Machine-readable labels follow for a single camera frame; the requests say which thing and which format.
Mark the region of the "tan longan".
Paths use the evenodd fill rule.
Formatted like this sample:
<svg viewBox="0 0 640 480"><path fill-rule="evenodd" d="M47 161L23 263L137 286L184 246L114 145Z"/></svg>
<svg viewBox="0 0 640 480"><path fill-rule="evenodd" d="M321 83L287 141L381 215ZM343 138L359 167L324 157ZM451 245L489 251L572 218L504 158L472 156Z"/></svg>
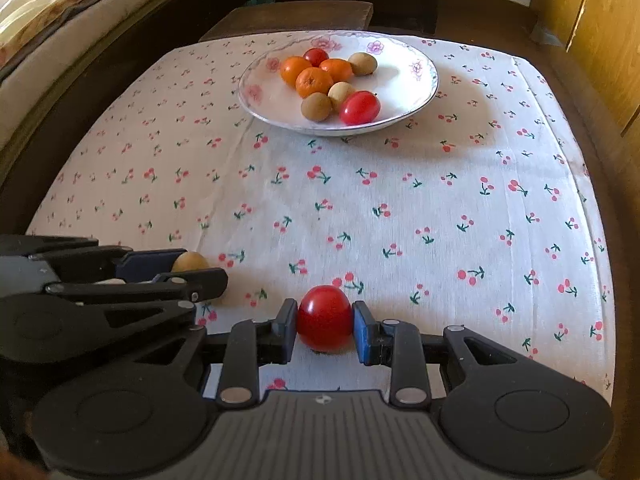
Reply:
<svg viewBox="0 0 640 480"><path fill-rule="evenodd" d="M183 252L172 264L171 271L182 273L206 270L209 268L207 259L199 252Z"/></svg>
<svg viewBox="0 0 640 480"><path fill-rule="evenodd" d="M355 87L346 81L336 82L328 91L333 110L338 114L345 101L356 92Z"/></svg>

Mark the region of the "dark brown longan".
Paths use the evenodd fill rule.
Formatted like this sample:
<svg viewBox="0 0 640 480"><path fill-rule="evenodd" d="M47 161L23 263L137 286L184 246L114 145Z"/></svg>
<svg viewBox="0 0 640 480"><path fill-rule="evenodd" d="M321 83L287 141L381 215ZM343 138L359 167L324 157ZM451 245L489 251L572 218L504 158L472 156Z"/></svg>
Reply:
<svg viewBox="0 0 640 480"><path fill-rule="evenodd" d="M300 112L311 122L324 122L333 113L333 105L326 94L314 92L300 103Z"/></svg>

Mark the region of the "orange tangerine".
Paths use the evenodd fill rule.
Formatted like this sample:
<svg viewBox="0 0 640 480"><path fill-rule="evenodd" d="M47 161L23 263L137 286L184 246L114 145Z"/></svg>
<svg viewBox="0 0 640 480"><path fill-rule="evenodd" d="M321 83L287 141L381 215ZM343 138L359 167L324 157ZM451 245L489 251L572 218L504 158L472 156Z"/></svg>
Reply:
<svg viewBox="0 0 640 480"><path fill-rule="evenodd" d="M319 67L305 68L298 74L295 81L295 90L302 99L314 93L327 94L332 86L331 75Z"/></svg>
<svg viewBox="0 0 640 480"><path fill-rule="evenodd" d="M295 88L298 75L311 66L311 62L302 56L290 56L280 64L279 74L289 87Z"/></svg>
<svg viewBox="0 0 640 480"><path fill-rule="evenodd" d="M341 58L327 58L320 63L319 67L331 76L334 84L342 81L350 81L354 76L352 64Z"/></svg>

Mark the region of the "oval red tomato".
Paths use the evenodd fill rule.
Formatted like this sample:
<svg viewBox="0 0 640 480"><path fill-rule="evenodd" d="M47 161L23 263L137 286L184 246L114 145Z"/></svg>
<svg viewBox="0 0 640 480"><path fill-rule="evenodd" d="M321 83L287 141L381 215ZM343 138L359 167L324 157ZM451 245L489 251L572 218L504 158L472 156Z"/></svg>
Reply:
<svg viewBox="0 0 640 480"><path fill-rule="evenodd" d="M356 91L343 103L341 121L348 126L359 126L374 122L381 110L378 97L370 91Z"/></svg>

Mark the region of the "round red tomato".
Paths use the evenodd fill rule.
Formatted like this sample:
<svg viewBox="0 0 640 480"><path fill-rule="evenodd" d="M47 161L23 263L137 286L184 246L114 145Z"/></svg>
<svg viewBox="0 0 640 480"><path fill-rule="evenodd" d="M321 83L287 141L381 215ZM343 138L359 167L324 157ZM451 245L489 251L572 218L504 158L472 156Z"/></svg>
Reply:
<svg viewBox="0 0 640 480"><path fill-rule="evenodd" d="M319 67L328 58L326 51L320 48L311 48L304 53L304 59L314 67Z"/></svg>

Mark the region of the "cherry print tablecloth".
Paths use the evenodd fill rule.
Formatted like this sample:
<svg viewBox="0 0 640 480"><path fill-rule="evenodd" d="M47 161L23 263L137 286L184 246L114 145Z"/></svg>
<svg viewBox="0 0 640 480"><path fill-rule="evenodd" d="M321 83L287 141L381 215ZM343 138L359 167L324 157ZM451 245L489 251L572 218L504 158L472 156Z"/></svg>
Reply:
<svg viewBox="0 0 640 480"><path fill-rule="evenodd" d="M183 247L228 272L196 318L212 333L268 320L329 284L424 333L462 324L613 394L615 308L597 200L548 82L525 58L414 37L438 89L363 136L271 127L236 89L275 75L303 34L165 54L104 110L29 232Z"/></svg>

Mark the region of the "beige mattress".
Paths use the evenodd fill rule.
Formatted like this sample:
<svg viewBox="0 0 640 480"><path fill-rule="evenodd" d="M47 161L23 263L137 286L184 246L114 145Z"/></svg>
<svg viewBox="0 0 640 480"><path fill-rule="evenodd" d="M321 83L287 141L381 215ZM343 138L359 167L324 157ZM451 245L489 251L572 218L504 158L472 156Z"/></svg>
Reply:
<svg viewBox="0 0 640 480"><path fill-rule="evenodd" d="M1 144L99 40L145 6L166 0L84 0L64 11L1 69Z"/></svg>

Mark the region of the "dark wooden stool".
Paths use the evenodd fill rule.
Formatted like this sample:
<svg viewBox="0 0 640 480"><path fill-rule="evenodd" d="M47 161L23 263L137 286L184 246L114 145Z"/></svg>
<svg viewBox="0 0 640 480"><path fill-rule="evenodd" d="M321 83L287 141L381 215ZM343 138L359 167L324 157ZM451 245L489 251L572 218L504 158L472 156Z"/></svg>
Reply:
<svg viewBox="0 0 640 480"><path fill-rule="evenodd" d="M236 8L200 41L291 30L366 30L373 4L352 0L309 0Z"/></svg>

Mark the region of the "white floral plate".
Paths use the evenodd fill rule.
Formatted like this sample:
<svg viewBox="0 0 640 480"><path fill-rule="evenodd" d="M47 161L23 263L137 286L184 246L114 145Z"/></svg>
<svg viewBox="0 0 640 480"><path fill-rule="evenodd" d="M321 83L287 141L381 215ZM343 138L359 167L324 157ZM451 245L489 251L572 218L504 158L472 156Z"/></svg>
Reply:
<svg viewBox="0 0 640 480"><path fill-rule="evenodd" d="M250 62L243 107L268 125L308 136L395 125L434 99L435 64L405 41L373 32L308 32Z"/></svg>

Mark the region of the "yellow wooden wardrobe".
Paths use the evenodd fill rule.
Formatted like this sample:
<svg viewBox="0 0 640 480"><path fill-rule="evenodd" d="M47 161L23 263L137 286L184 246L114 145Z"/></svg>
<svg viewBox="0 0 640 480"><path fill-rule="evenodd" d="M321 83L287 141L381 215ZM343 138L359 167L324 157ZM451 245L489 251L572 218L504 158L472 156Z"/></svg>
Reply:
<svg viewBox="0 0 640 480"><path fill-rule="evenodd" d="M532 0L600 148L639 161L639 0Z"/></svg>

